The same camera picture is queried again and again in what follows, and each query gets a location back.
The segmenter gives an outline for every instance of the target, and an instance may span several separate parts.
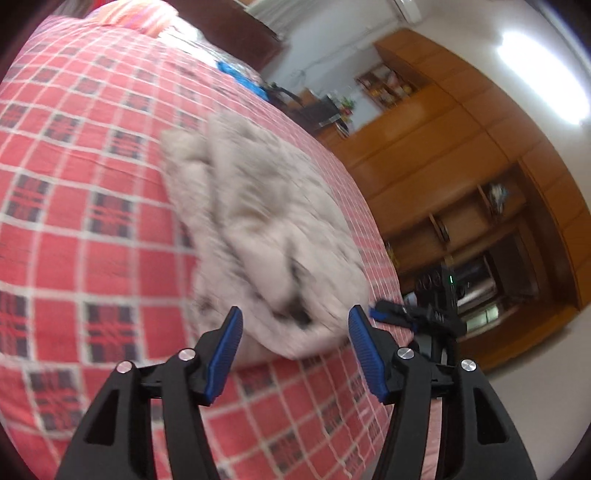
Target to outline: red object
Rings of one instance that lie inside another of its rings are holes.
[[[94,3],[92,4],[92,10],[96,10],[99,7],[102,7],[103,5],[106,5],[108,3],[112,2],[112,0],[95,0]]]
[[[199,259],[166,195],[159,135],[206,128],[221,108],[313,159],[349,222],[372,297],[400,300],[355,183],[285,115],[157,40],[50,17],[0,86],[0,413],[40,480],[53,478],[118,361],[161,361],[197,338],[189,305]],[[392,331],[400,345],[411,338]],[[202,410],[222,478],[234,480],[356,479],[381,448],[390,411],[368,394],[350,345],[232,372]],[[161,419],[154,432],[165,480]]]

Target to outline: items on shelf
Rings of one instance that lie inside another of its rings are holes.
[[[378,65],[357,82],[369,97],[381,108],[388,109],[408,98],[417,88],[385,64]]]
[[[502,215],[509,190],[502,183],[491,183],[488,190],[488,200],[494,215]]]
[[[349,97],[341,97],[337,104],[339,104],[339,111],[340,117],[345,123],[350,123],[351,115],[353,115],[353,110],[355,109],[356,102],[355,100]]]

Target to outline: air conditioner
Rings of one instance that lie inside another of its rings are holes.
[[[416,0],[394,0],[394,3],[404,19],[411,25],[419,23],[423,19]]]

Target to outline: pillow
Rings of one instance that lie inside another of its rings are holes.
[[[86,18],[100,25],[130,28],[156,38],[177,15],[177,10],[162,0],[116,0],[97,8]]]
[[[183,20],[180,17],[175,17],[173,19],[173,21],[170,23],[169,30],[176,30],[178,35],[181,35],[187,41],[197,42],[205,39],[201,30],[195,28],[189,22]]]

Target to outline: dark furniture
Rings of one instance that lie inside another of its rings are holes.
[[[234,0],[169,0],[168,3],[216,47],[259,72],[283,48],[273,30],[246,13]]]
[[[336,122],[342,124],[342,128],[348,131],[341,119],[339,108],[327,95],[318,99],[310,95],[310,98],[304,101],[295,93],[275,84],[265,86],[264,90],[271,105],[285,113],[312,136],[316,136],[324,127]]]

